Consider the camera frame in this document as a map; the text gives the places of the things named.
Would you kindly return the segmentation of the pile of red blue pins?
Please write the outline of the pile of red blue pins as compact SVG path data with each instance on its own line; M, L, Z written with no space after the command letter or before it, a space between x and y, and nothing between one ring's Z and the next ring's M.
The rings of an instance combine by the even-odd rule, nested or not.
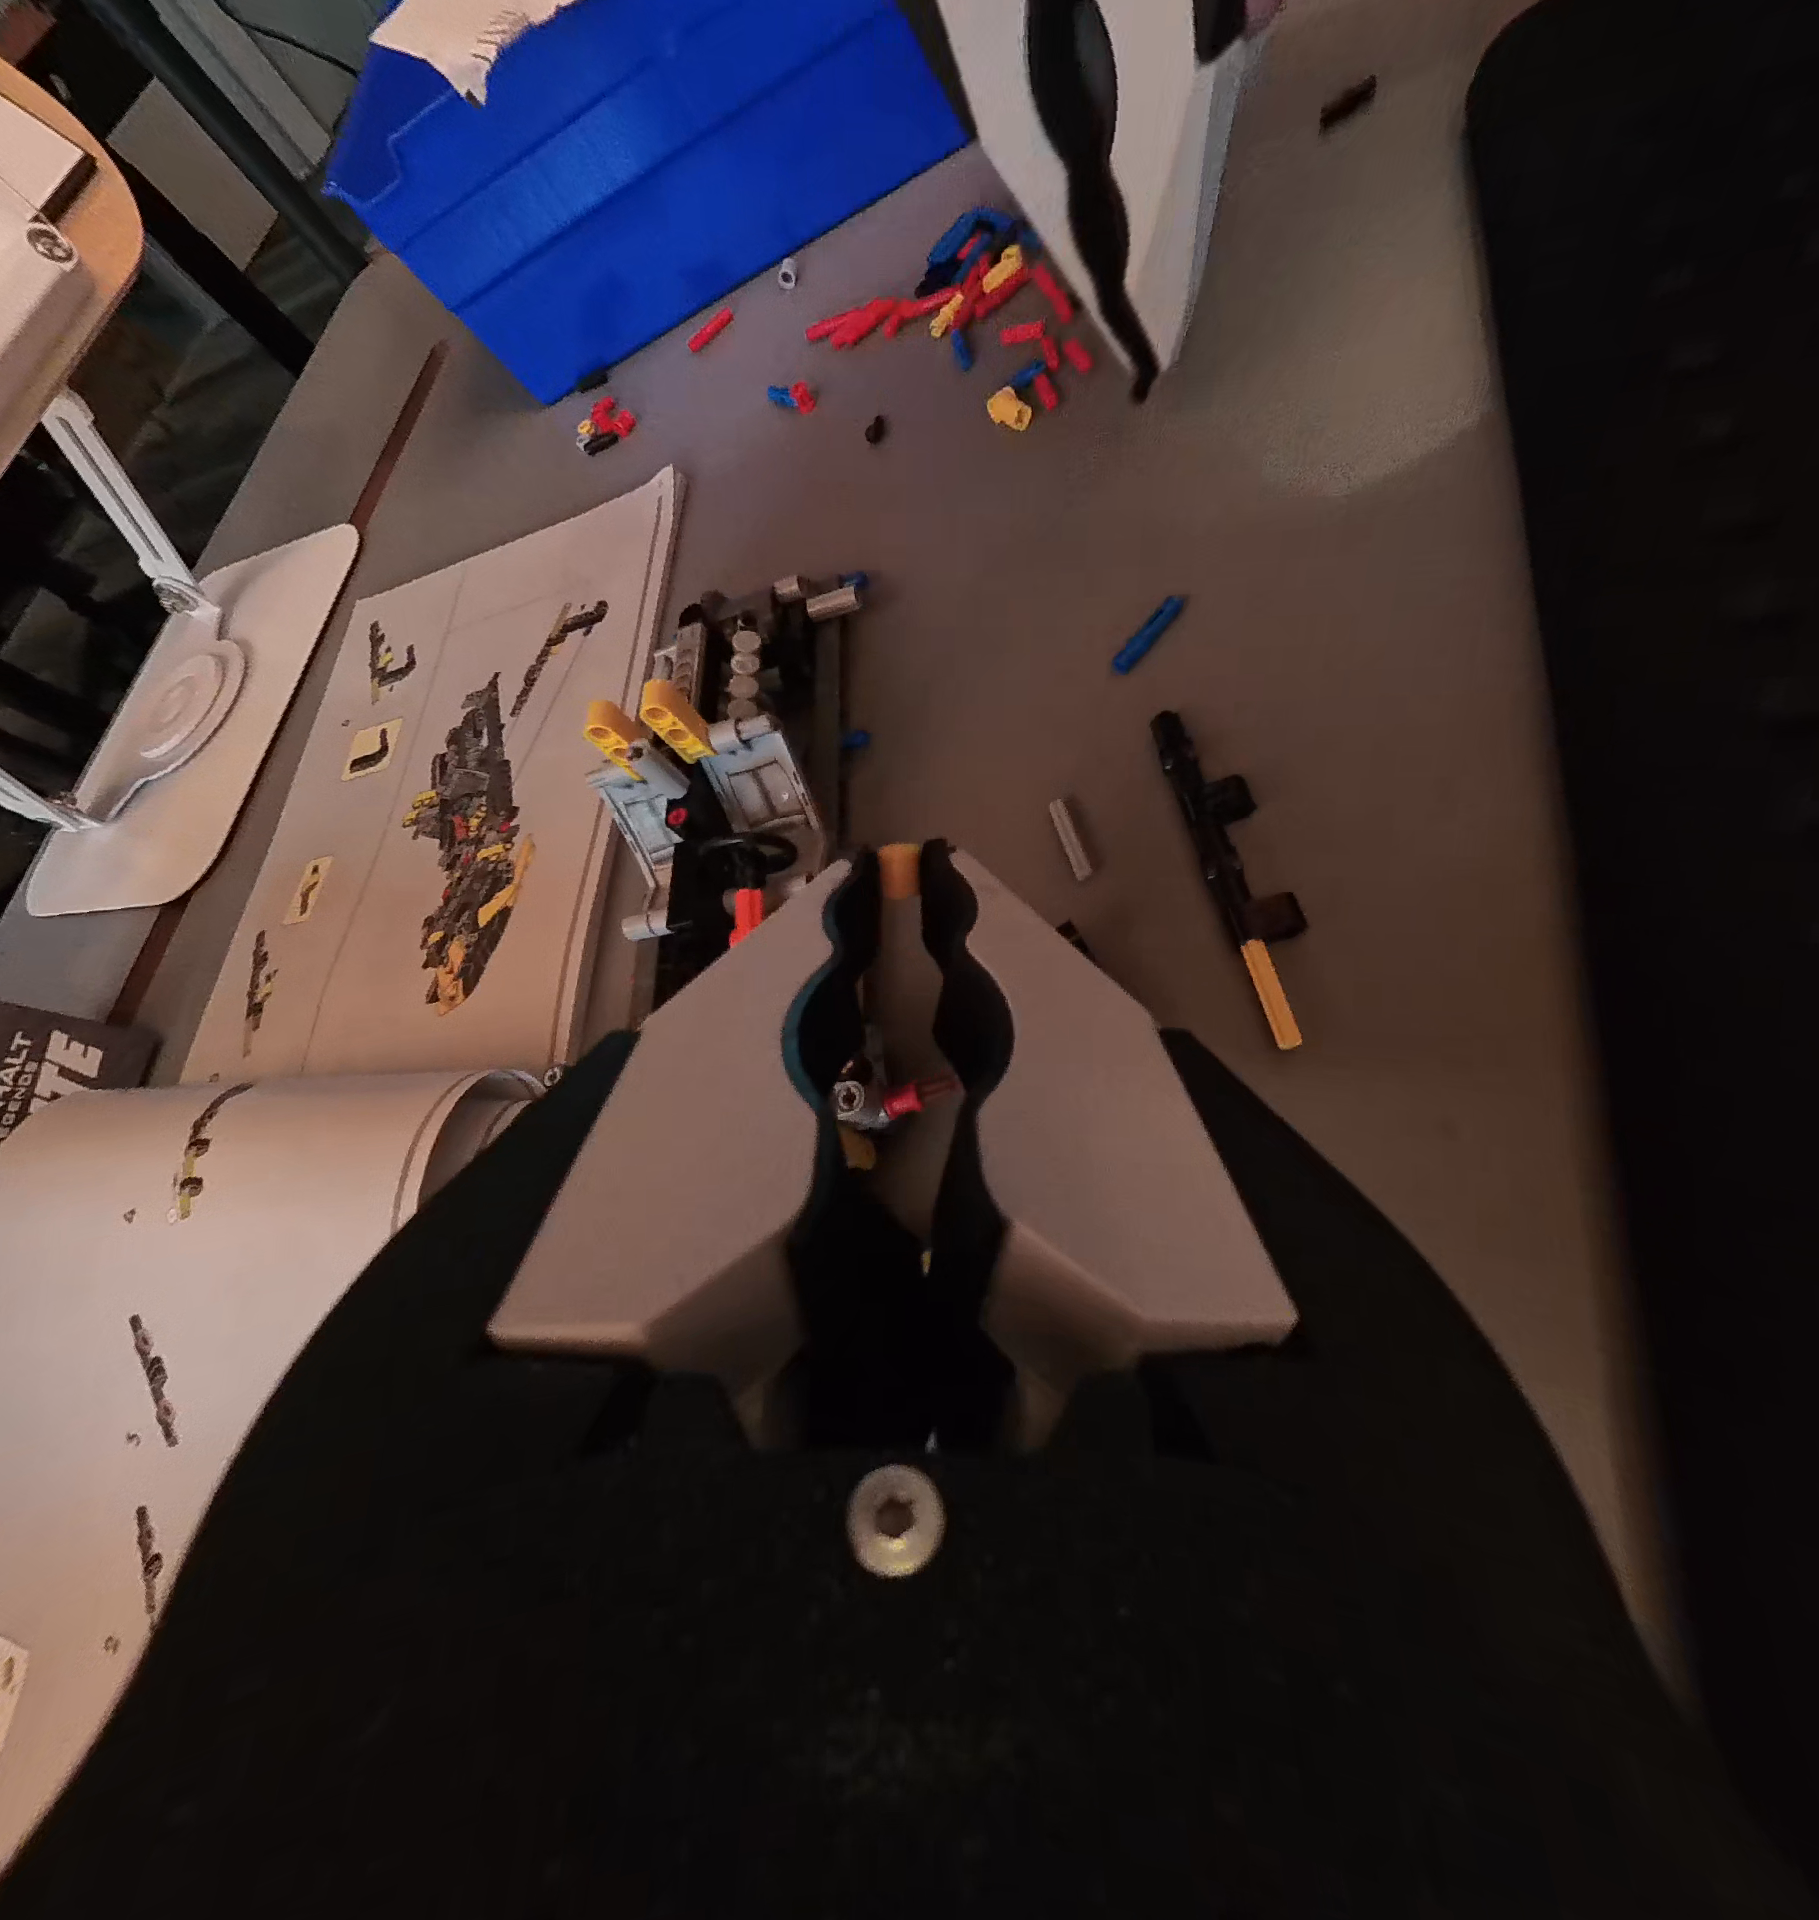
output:
M825 315L804 340L825 351L937 340L957 377L982 388L980 414L999 435L1058 417L1069 391L1102 369L1093 326L1037 227L996 205L975 205L941 231L911 293Z

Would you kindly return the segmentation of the lego instruction booklet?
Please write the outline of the lego instruction booklet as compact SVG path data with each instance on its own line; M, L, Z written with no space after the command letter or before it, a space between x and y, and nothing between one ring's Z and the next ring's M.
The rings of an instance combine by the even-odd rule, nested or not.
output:
M0 1149L0 1870L129 1694L258 1411L551 1080L687 481L361 600L171 1090Z

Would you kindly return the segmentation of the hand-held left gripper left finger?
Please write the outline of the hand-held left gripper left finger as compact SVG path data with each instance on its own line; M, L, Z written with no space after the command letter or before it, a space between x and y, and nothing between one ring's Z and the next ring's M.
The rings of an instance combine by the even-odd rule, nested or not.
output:
M712 1377L756 1444L804 1355L794 1230L845 1179L835 1082L862 1057L879 859L833 859L646 1020L492 1336L541 1360Z

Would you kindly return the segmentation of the lego set box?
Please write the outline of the lego set box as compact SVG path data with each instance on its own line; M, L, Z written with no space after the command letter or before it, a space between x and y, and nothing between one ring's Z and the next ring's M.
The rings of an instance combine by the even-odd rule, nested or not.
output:
M0 1142L60 1094L139 1090L150 1060L150 1028L0 1004Z

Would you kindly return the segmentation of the lego car chassis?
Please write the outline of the lego car chassis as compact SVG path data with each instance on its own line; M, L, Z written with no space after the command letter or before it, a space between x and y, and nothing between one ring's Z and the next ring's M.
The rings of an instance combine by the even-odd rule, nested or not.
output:
M590 705L590 774L649 890L628 940L656 949L663 1009L839 855L845 625L862 574L782 576L684 607L635 711Z

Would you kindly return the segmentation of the white document stand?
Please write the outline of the white document stand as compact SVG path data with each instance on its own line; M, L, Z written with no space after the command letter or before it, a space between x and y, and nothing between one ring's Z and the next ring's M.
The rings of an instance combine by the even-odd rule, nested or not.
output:
M83 773L41 794L0 750L0 809L48 831L20 887L36 917L167 907L212 873L237 831L361 537L353 521L335 521L212 576L181 560L70 391L83 351L139 275L139 197L104 145L8 60L0 93L95 153L95 180L60 216L91 268L91 302L0 417L0 481L26 453L26 435L46 429L167 610L150 661L104 714Z

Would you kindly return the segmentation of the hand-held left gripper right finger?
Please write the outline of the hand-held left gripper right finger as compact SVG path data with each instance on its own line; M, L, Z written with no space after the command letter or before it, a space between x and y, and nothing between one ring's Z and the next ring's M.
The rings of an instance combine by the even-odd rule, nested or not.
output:
M1281 1349L1295 1302L1161 1025L953 840L926 840L926 953L961 1090L931 1282L996 1377L961 1432L1037 1454L1093 1377Z

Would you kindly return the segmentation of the blue plastic bin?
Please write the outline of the blue plastic bin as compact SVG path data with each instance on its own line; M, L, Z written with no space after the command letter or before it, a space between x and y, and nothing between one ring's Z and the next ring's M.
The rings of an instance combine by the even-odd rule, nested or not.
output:
M604 0L483 104L369 42L327 192L559 400L975 136L937 7Z

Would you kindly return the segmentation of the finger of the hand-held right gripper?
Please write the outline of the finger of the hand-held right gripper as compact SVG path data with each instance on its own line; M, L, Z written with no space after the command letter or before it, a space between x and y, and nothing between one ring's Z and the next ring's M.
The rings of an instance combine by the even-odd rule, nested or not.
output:
M1102 0L947 0L975 132L1047 253L1078 283L1133 394L1153 391L1153 337L1133 295L1121 104L1133 33Z
M1138 377L1180 356L1204 293L1240 87L1269 37L1266 0L1115 0L1121 315Z

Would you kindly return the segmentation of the crumpled white paper bags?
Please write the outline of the crumpled white paper bags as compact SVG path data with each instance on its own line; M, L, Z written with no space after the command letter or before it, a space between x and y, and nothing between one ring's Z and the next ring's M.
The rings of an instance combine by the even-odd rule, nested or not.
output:
M472 113L512 42L544 33L574 0L400 0L369 27L369 49L407 55L450 84Z

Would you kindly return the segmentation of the black lego connector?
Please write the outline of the black lego connector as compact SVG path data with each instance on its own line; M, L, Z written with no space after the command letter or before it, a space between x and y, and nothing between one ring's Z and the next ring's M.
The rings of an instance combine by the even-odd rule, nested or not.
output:
M1148 735L1234 949L1295 940L1311 929L1305 904L1291 890L1257 896L1234 840L1234 823L1251 821L1257 809L1251 789L1240 774L1204 774L1195 730L1177 711L1161 711L1148 720Z

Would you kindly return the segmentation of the black perforated panel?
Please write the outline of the black perforated panel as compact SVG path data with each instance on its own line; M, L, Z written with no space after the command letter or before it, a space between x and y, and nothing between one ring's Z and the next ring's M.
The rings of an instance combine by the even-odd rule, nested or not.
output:
M1470 174L1688 1663L1819 1899L1819 0L1526 7Z

